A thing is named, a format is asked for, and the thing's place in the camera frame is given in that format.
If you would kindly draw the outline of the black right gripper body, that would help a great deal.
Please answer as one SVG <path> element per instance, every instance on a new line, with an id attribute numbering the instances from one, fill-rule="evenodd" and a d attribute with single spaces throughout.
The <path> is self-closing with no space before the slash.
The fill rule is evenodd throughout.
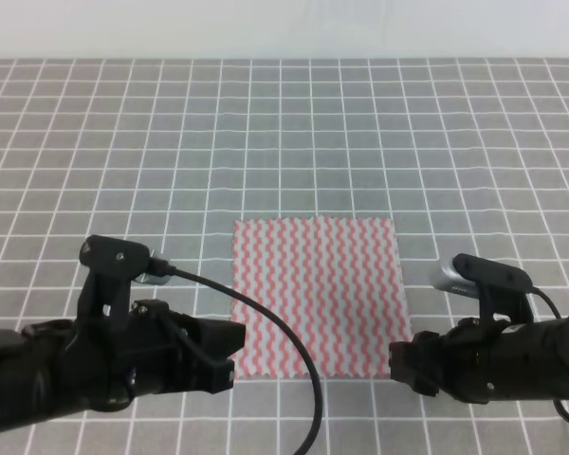
<path id="1" fill-rule="evenodd" d="M 422 331 L 410 341 L 392 342 L 390 376 L 421 395 L 442 391 L 463 403 L 486 404 L 486 385 L 471 385 L 464 378 L 478 365 L 485 333 L 479 319 L 463 318 L 444 335 Z"/>

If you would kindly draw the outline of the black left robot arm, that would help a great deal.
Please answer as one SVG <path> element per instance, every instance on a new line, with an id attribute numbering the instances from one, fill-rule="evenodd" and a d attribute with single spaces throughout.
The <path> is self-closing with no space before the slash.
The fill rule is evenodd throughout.
<path id="1" fill-rule="evenodd" d="M 0 432 L 85 410 L 116 412 L 149 394 L 232 388 L 246 328 L 138 300 L 121 331 L 107 318 L 0 329 Z"/>

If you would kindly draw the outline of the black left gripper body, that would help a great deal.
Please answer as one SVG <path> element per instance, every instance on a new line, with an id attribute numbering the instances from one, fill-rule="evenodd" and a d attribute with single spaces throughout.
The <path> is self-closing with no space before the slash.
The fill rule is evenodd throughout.
<path id="1" fill-rule="evenodd" d="M 137 300 L 125 330 L 113 341 L 110 400 L 227 391 L 234 382 L 231 357 L 245 338 L 241 323 L 177 313 L 162 300 Z"/>

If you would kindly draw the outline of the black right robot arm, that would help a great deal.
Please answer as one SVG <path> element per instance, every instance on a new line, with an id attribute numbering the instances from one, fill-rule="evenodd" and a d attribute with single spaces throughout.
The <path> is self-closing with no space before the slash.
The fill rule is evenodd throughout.
<path id="1" fill-rule="evenodd" d="M 423 331 L 389 351 L 391 378 L 419 394 L 472 404 L 569 400 L 569 316 L 526 324 L 464 318 L 444 335 Z"/>

